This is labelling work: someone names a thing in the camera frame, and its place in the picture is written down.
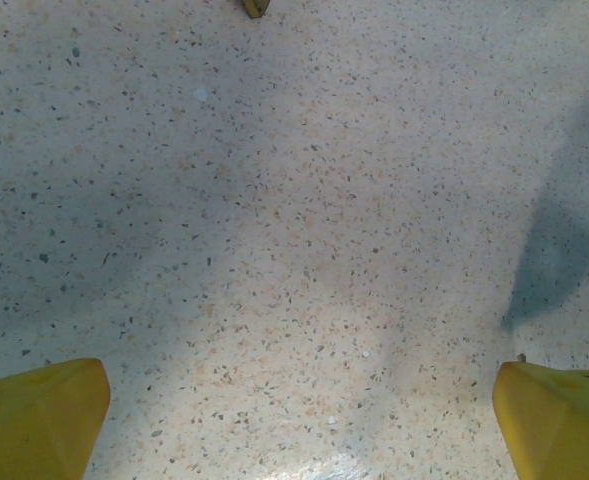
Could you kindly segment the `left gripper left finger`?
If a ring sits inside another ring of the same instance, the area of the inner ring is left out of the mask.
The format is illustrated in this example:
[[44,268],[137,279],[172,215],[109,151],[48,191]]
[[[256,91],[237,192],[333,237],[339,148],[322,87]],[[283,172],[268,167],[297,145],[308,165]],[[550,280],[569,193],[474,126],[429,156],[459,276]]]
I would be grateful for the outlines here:
[[81,479],[109,405],[97,358],[0,378],[0,479]]

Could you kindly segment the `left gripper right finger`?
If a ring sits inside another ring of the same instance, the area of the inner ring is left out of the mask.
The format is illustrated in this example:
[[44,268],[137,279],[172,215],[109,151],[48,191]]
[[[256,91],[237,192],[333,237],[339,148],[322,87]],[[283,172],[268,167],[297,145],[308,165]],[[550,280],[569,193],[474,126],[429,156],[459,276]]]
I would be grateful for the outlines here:
[[589,480],[589,370],[506,362],[492,401],[520,479]]

